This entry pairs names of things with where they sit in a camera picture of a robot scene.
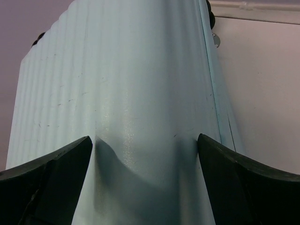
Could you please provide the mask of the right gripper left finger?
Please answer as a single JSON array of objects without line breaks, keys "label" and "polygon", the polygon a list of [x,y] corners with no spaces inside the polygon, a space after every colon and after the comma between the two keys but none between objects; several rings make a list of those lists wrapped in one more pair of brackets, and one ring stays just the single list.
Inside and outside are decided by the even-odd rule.
[{"label": "right gripper left finger", "polygon": [[84,136],[0,173],[2,225],[70,225],[92,152]]}]

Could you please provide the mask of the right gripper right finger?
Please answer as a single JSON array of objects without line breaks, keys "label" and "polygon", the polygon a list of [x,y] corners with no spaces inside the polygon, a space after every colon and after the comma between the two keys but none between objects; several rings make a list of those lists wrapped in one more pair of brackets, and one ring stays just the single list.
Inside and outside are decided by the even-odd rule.
[{"label": "right gripper right finger", "polygon": [[217,225],[298,225],[300,176],[200,134],[198,156]]}]

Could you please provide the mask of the light blue hard-shell suitcase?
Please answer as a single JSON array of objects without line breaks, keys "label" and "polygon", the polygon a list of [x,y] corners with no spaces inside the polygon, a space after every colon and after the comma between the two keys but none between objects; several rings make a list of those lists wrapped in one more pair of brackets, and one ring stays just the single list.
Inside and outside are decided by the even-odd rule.
[{"label": "light blue hard-shell suitcase", "polygon": [[75,0],[22,59],[7,168],[93,141],[75,225],[213,225],[196,141],[241,139],[203,0]]}]

